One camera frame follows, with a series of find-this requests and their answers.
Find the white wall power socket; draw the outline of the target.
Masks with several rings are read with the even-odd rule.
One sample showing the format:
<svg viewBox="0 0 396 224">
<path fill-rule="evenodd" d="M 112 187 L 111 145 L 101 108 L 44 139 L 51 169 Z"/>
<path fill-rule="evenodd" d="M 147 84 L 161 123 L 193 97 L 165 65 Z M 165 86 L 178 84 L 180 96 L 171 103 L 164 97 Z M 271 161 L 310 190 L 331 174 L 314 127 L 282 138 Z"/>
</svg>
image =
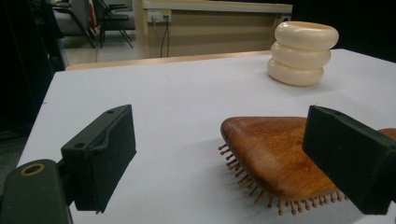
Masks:
<svg viewBox="0 0 396 224">
<path fill-rule="evenodd" d="M 170 9 L 149 9 L 148 22 L 170 22 L 172 11 Z"/>
</svg>

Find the white table board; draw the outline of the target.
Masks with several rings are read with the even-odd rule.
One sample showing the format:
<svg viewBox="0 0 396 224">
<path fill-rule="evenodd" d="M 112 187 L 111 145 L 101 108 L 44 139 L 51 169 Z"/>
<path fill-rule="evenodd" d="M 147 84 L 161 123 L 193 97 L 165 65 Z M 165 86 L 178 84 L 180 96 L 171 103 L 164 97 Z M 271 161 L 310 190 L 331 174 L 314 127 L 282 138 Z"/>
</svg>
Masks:
<svg viewBox="0 0 396 224">
<path fill-rule="evenodd" d="M 349 202 L 296 215 L 256 203 L 219 153 L 229 117 L 303 116 L 321 105 L 375 129 L 396 127 L 396 63 L 336 49 L 308 88 L 273 80 L 266 63 L 260 55 L 60 72 L 21 158 L 59 160 L 104 111 L 131 105 L 136 155 L 106 211 L 74 211 L 76 224 L 396 224 L 396 204 L 366 216 Z"/>
</svg>

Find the beige wooden cabinet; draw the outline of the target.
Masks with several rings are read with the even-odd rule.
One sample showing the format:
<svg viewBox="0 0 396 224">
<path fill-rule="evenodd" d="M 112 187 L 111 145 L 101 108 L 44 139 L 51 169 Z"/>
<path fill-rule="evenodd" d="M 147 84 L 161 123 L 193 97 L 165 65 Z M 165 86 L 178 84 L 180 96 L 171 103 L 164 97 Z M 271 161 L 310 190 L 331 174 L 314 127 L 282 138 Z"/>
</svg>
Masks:
<svg viewBox="0 0 396 224">
<path fill-rule="evenodd" d="M 132 0 L 138 56 L 165 58 L 268 50 L 292 6 L 215 0 Z M 149 9 L 170 9 L 170 22 L 148 22 Z"/>
</svg>

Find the cream ribbed holder cup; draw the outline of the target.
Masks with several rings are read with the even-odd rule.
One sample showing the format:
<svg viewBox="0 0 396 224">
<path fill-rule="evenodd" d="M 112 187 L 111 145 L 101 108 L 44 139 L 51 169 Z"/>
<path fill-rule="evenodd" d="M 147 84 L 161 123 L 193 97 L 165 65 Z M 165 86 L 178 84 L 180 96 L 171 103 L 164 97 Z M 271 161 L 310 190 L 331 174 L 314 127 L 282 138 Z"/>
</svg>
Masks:
<svg viewBox="0 0 396 224">
<path fill-rule="evenodd" d="M 329 25 L 307 21 L 284 21 L 275 30 L 267 72 L 277 81 L 293 86 L 314 86 L 324 76 L 330 49 L 339 39 Z"/>
</svg>

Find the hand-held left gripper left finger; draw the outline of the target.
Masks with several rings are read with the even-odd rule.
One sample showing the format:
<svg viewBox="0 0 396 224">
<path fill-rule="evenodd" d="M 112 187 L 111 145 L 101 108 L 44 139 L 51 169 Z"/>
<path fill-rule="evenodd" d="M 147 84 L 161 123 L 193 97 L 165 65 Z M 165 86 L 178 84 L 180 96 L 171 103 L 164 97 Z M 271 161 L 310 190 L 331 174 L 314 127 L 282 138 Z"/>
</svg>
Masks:
<svg viewBox="0 0 396 224">
<path fill-rule="evenodd" d="M 75 187 L 77 210 L 103 213 L 136 154 L 132 107 L 121 105 L 107 110 L 61 151 Z"/>
</svg>

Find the black folding chair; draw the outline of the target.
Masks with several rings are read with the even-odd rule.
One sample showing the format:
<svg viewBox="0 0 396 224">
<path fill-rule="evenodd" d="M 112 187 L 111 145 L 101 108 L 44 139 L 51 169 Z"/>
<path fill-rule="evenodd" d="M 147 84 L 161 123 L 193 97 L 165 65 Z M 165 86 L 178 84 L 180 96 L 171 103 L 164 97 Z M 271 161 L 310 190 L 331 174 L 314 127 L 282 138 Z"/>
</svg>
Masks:
<svg viewBox="0 0 396 224">
<path fill-rule="evenodd" d="M 63 36 L 84 36 L 93 44 L 95 29 L 99 29 L 100 47 L 106 41 L 106 31 L 118 31 L 132 47 L 132 39 L 124 24 L 132 20 L 131 14 L 120 13 L 125 5 L 108 5 L 105 0 L 56 0 L 50 7 Z"/>
</svg>

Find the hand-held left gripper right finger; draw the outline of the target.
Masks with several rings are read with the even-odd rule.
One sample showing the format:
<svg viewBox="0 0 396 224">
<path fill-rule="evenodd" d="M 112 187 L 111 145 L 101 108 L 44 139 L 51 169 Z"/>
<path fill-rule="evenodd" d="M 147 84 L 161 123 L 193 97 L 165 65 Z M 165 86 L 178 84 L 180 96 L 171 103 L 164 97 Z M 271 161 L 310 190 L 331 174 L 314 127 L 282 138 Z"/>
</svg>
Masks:
<svg viewBox="0 0 396 224">
<path fill-rule="evenodd" d="M 363 214 L 385 215 L 396 203 L 396 128 L 376 131 L 312 105 L 303 150 Z"/>
</svg>

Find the wooden paddle hairbrush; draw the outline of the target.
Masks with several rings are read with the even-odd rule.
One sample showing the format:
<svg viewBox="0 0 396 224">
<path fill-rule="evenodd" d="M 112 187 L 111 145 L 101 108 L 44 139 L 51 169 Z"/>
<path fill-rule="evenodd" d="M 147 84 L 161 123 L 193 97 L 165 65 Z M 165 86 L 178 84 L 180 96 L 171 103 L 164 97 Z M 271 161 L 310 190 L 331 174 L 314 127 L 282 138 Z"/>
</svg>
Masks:
<svg viewBox="0 0 396 224">
<path fill-rule="evenodd" d="M 257 202 L 292 213 L 349 200 L 304 153 L 306 118 L 235 117 L 220 126 L 219 147 L 238 183 Z"/>
</svg>

